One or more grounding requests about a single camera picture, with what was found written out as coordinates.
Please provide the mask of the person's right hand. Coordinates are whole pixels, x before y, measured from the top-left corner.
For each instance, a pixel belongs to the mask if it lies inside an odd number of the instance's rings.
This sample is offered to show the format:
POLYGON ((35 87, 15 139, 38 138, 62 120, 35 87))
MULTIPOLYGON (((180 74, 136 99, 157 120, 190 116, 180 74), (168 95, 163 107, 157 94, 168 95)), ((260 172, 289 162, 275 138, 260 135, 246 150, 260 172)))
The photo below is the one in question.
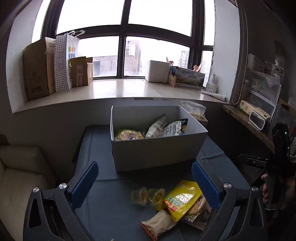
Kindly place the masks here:
POLYGON ((274 200, 275 195, 280 195, 280 201, 283 203, 289 203, 295 199, 295 178, 290 178, 286 182, 278 180, 277 184, 270 186, 267 184, 268 174, 263 174, 261 179, 265 182, 262 188, 262 202, 268 203, 270 200, 274 200))

